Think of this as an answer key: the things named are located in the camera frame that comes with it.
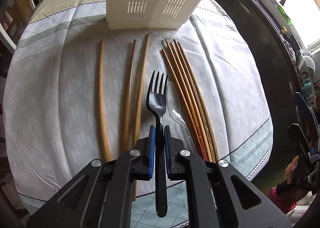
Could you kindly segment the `person's right hand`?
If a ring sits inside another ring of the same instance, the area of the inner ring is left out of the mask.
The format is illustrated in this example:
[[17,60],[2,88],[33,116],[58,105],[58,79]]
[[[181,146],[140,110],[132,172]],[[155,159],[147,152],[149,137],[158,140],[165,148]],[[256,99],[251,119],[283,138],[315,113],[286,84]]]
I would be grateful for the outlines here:
[[288,164],[287,168],[285,169],[285,180],[287,184],[291,184],[293,180],[293,173],[296,167],[298,166],[299,156],[293,158],[292,162]]

